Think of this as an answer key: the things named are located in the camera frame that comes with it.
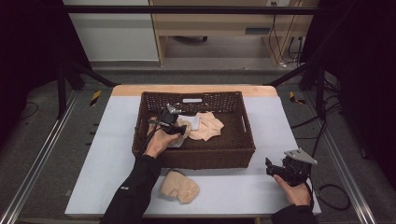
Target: black metal frame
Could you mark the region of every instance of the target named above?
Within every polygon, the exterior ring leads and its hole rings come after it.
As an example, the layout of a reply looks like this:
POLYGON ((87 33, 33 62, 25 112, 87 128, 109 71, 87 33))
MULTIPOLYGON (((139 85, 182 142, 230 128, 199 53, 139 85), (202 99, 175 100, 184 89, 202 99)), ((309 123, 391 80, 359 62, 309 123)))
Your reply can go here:
MULTIPOLYGON (((348 11, 352 8, 356 0, 349 0, 343 7, 325 8, 325 7, 204 7, 204 6, 41 6, 45 10, 61 10, 66 13, 106 13, 106 14, 267 14, 267 15, 320 15, 320 16, 334 16, 338 15, 339 20, 334 22, 334 27, 326 35, 320 46, 313 53, 313 55, 302 66, 288 72, 285 76, 268 84, 270 86, 278 86, 292 77, 300 75, 305 72, 305 75, 300 83, 302 90, 309 89, 315 81, 317 82, 317 105, 316 109, 319 116, 325 118, 325 110, 323 104, 324 91, 324 64, 326 62, 326 54, 334 40, 334 37, 339 35, 338 27, 347 16, 348 11)), ((76 63, 70 63, 69 66, 77 69, 82 73, 97 79, 108 87, 114 87, 118 84, 106 80, 95 74, 90 69, 86 69, 76 63)), ((62 79, 62 67, 58 72, 60 85, 64 83, 62 79)), ((65 96, 60 94, 60 103, 64 104, 65 100, 61 99, 65 96)), ((60 105, 59 117, 64 112, 64 106, 60 105)))

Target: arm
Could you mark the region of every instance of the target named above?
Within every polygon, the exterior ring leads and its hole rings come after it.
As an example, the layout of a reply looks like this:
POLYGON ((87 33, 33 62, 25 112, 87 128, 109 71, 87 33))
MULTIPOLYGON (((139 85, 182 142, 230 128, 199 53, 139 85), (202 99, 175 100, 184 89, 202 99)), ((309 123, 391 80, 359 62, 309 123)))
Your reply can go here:
POLYGON ((155 160, 173 141, 177 134, 168 135, 158 130, 148 143, 148 149, 126 180, 117 189, 108 206, 101 224, 141 223, 142 216, 149 206, 151 191, 161 172, 155 160))
POLYGON ((305 184, 289 186, 280 176, 274 175, 276 183, 286 192, 290 206, 285 207, 271 216, 274 224, 311 224, 317 220, 311 209, 311 196, 305 184))

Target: black sleeve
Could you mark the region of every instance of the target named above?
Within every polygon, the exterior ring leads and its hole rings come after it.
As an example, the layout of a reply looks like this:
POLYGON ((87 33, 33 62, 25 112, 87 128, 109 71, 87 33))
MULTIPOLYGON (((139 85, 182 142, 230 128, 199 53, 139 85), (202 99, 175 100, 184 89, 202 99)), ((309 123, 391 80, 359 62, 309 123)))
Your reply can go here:
POLYGON ((316 224, 317 219, 312 214, 311 207, 295 204, 279 210, 271 215, 274 224, 316 224))
POLYGON ((142 156, 131 174, 117 189, 100 223, 141 223, 160 172, 161 166, 154 158, 142 156))

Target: gray floor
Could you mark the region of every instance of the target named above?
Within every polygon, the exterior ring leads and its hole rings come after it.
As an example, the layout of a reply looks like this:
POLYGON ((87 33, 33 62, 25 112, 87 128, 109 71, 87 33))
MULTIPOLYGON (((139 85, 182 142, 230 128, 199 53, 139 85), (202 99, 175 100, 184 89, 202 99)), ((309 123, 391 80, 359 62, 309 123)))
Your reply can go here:
MULTIPOLYGON (((161 83, 161 84, 256 84, 268 83, 292 69, 273 67, 259 38, 209 37, 207 42, 184 37, 172 38, 163 67, 136 67, 134 70, 102 68, 98 73, 112 81, 122 84, 161 83)), ((62 221, 97 222, 96 219, 75 220, 64 214, 69 196, 79 171, 90 149, 94 131, 106 108, 111 89, 104 87, 88 77, 86 88, 78 93, 76 106, 64 129, 53 147, 46 164, 35 182, 30 196, 19 215, 19 223, 65 223, 62 221), (89 106, 95 91, 102 90, 96 106, 89 106)), ((309 105, 292 103, 290 91, 297 99, 309 100, 311 91, 300 92, 297 86, 299 77, 277 88, 290 126, 315 116, 309 105)), ((0 213, 12 201, 18 188, 28 173, 35 157, 47 139, 57 116, 56 83, 52 82, 37 88, 29 95, 28 104, 21 115, 22 119, 14 128, 12 136, 0 151, 0 213)), ((337 103, 332 98, 328 106, 337 103)), ((350 131, 343 115, 337 110, 327 117, 327 132, 346 161, 347 167, 359 185, 362 195, 371 209, 377 223, 396 223, 396 192, 382 175, 375 161, 363 159, 360 145, 350 131)), ((293 129, 300 147, 312 152, 318 135, 318 123, 312 122, 304 127, 293 129)), ((312 180, 317 189, 325 184, 342 187, 343 182, 330 156, 330 147, 322 137, 318 144, 316 159, 319 165, 313 169, 312 180)), ((321 197, 337 206, 347 200, 337 189, 324 189, 321 197)), ((321 223, 361 223, 351 206, 346 211, 336 211, 324 203, 319 203, 322 214, 321 223)))

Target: wicker basket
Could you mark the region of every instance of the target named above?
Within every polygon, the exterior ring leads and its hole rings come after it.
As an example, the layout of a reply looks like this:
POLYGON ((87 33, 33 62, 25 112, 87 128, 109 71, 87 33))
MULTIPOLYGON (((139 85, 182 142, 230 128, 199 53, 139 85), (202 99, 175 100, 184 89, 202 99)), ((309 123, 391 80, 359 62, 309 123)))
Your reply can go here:
POLYGON ((255 146, 240 91, 143 92, 132 146, 135 156, 146 140, 148 119, 157 116, 166 104, 179 104, 177 107, 191 113, 211 111, 224 127, 221 135, 208 141, 187 138, 181 147, 169 147, 157 159, 163 167, 194 170, 248 167, 255 146))

